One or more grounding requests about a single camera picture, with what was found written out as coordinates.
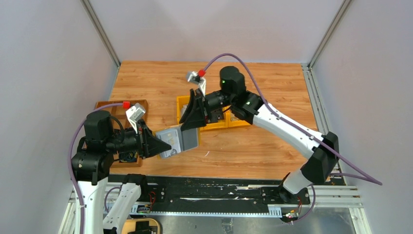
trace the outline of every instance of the white panel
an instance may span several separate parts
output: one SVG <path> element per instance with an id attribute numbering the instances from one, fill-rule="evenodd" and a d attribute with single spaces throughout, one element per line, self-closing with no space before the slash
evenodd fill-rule
<path id="1" fill-rule="evenodd" d="M 413 1 L 355 0 L 314 68 L 375 234 L 412 233 Z"/>
<path id="2" fill-rule="evenodd" d="M 91 0 L 121 60 L 308 62 L 342 0 Z"/>
<path id="3" fill-rule="evenodd" d="M 0 22 L 0 232 L 55 234 L 69 141 L 116 68 L 78 0 L 3 0 Z"/>

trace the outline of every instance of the wooden floor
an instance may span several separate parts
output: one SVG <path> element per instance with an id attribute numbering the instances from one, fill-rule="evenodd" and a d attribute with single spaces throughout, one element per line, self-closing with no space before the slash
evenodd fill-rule
<path id="1" fill-rule="evenodd" d="M 206 62 L 124 61 L 111 100 L 146 99 L 151 130 L 177 124 L 176 97 L 189 95 L 196 85 L 187 83 L 187 71 Z M 256 92 L 240 64 L 216 62 L 207 71 L 207 93 L 219 90 L 219 70 L 237 66 L 247 89 Z M 304 76 L 299 64 L 248 63 L 266 99 L 297 122 L 316 129 Z M 202 131 L 201 145 L 169 159 L 145 159 L 141 168 L 113 168 L 111 173 L 152 176 L 202 176 L 282 179 L 305 159 L 277 136 L 255 126 Z"/>

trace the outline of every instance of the wire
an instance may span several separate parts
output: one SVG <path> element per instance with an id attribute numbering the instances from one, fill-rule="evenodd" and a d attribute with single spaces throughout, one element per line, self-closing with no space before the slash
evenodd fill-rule
<path id="1" fill-rule="evenodd" d="M 122 103 L 108 104 L 108 105 L 101 106 L 101 107 L 95 109 L 92 112 L 100 111 L 102 109 L 112 107 L 112 106 L 122 106 L 122 105 L 123 105 Z M 69 170 L 70 179 L 72 180 L 73 187 L 75 188 L 75 192 L 76 192 L 77 197 L 79 199 L 79 205 L 80 205 L 80 234 L 84 233 L 84 226 L 85 226 L 85 207 L 84 207 L 84 205 L 85 205 L 85 203 L 84 203 L 84 200 L 83 200 L 82 191 L 80 190 L 79 184 L 77 183 L 76 178 L 75 178 L 75 174 L 73 173 L 72 151 L 73 151 L 73 146 L 75 144 L 76 137 L 79 134 L 80 129 L 82 129 L 85 120 L 86 119 L 83 119 L 81 124 L 76 128 L 75 134 L 73 135 L 73 137 L 70 141 L 70 146 L 69 146 L 69 150 L 68 150 L 68 154 L 67 154 L 67 168 Z"/>
<path id="2" fill-rule="evenodd" d="M 224 111 L 222 111 L 222 113 L 229 111 L 229 109 L 231 109 L 231 107 L 226 108 Z"/>
<path id="3" fill-rule="evenodd" d="M 152 211 L 152 195 L 151 194 L 149 194 L 149 203 L 150 203 L 149 210 Z"/>
<path id="4" fill-rule="evenodd" d="M 353 175 L 353 174 L 349 174 L 349 173 L 331 173 L 331 176 L 347 176 L 347 177 L 353 177 L 353 178 L 357 178 L 357 179 L 362 179 L 365 181 L 368 181 L 367 178 L 364 178 L 362 176 L 359 175 Z"/>
<path id="5" fill-rule="evenodd" d="M 119 128 L 120 128 L 119 143 L 122 143 L 125 140 L 125 129 L 123 128 L 122 124 L 120 123 L 120 121 L 115 116 L 111 116 L 111 119 L 113 119 L 119 125 Z"/>
<path id="6" fill-rule="evenodd" d="M 154 191 L 151 191 L 150 193 L 153 194 L 153 202 L 151 204 L 151 205 L 153 205 L 155 203 L 155 200 L 156 200 L 156 193 Z"/>
<path id="7" fill-rule="evenodd" d="M 122 190 L 121 187 L 113 187 L 113 188 L 109 189 L 109 191 L 106 193 L 106 196 L 105 196 L 105 211 L 108 212 L 108 213 L 109 213 L 109 209 L 108 209 L 108 206 L 107 206 L 108 196 L 109 196 L 109 193 L 112 192 L 112 190 L 115 190 L 115 189 Z"/>
<path id="8" fill-rule="evenodd" d="M 300 202 L 298 203 L 298 209 L 299 209 L 298 215 L 300 215 L 301 209 L 302 209 L 302 201 L 301 201 L 301 198 L 299 196 L 297 198 L 298 198 L 298 200 L 300 200 Z"/>
<path id="9" fill-rule="evenodd" d="M 313 190 L 313 201 L 311 203 L 310 209 L 303 216 L 298 218 L 296 221 L 280 223 L 278 225 L 275 225 L 274 228 L 283 227 L 285 225 L 294 225 L 295 223 L 300 222 L 301 220 L 305 219 L 311 213 L 311 211 L 314 209 L 314 206 L 316 204 L 316 190 L 314 189 L 313 185 L 310 185 L 310 186 L 311 186 L 311 189 Z"/>
<path id="10" fill-rule="evenodd" d="M 349 165 L 351 168 L 353 168 L 354 170 L 356 170 L 358 173 L 362 174 L 365 178 L 364 180 L 374 183 L 374 184 L 378 184 L 378 185 L 383 185 L 382 182 L 378 181 L 377 179 L 373 178 L 371 175 L 367 174 L 366 172 L 364 172 L 363 170 L 361 170 L 359 167 L 357 167 L 356 165 L 352 164 L 349 160 L 347 160 L 345 157 L 343 157 L 341 154 L 339 154 L 337 151 L 335 151 L 333 148 L 331 148 L 330 146 L 328 146 L 326 143 L 322 142 L 321 140 L 319 140 L 317 137 L 311 135 L 309 132 L 307 132 L 306 130 L 302 129 L 300 126 L 292 123 L 291 121 L 283 118 L 282 116 L 280 116 L 278 113 L 276 113 L 270 106 L 269 103 L 267 102 L 267 100 L 264 97 L 264 94 L 261 92 L 261 89 L 258 87 L 258 84 L 256 82 L 256 80 L 254 79 L 254 76 L 252 75 L 251 71 L 248 69 L 247 65 L 236 55 L 231 54 L 231 53 L 224 53 L 221 55 L 216 56 L 215 58 L 213 58 L 205 67 L 204 67 L 204 71 L 206 71 L 208 69 L 208 67 L 210 67 L 210 65 L 215 62 L 217 59 L 223 57 L 223 56 L 231 56 L 233 58 L 235 58 L 236 60 L 238 60 L 241 65 L 245 68 L 245 70 L 247 71 L 248 75 L 250 76 L 252 82 L 255 85 L 255 88 L 257 89 L 258 93 L 260 94 L 261 99 L 264 102 L 264 105 L 267 107 L 267 109 L 273 114 L 275 115 L 278 119 L 284 121 L 285 123 L 289 124 L 290 126 L 296 128 L 297 130 L 299 130 L 300 132 L 304 133 L 305 135 L 307 135 L 308 137 L 312 138 L 313 140 L 315 140 L 317 143 L 319 143 L 320 145 L 322 145 L 324 148 L 326 148 L 328 151 L 330 151 L 331 153 L 333 153 L 336 157 L 338 157 L 339 159 L 341 159 L 343 162 L 345 162 L 347 165 Z"/>

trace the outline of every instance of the yellow bin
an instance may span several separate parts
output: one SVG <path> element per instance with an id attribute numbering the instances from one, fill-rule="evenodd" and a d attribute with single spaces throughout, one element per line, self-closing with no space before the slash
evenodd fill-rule
<path id="1" fill-rule="evenodd" d="M 181 110 L 184 107 L 184 105 L 187 105 L 189 103 L 189 96 L 178 96 L 176 97 L 176 118 L 177 122 L 179 124 L 179 120 L 181 119 Z M 227 113 L 224 113 L 224 119 L 218 120 L 217 123 L 210 123 L 207 124 L 205 127 L 200 128 L 201 131 L 203 130 L 211 130 L 211 129 L 218 129 L 218 128 L 227 128 L 228 127 L 228 121 L 227 121 Z"/>

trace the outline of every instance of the red connector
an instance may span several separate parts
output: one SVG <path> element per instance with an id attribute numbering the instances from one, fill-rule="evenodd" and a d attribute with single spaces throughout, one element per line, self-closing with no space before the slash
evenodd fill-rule
<path id="1" fill-rule="evenodd" d="M 124 101 L 123 102 L 123 109 L 129 109 L 131 107 L 131 102 L 130 101 Z"/>
<path id="2" fill-rule="evenodd" d="M 199 75 L 199 77 L 205 76 L 205 71 L 204 70 L 199 70 L 198 75 Z"/>

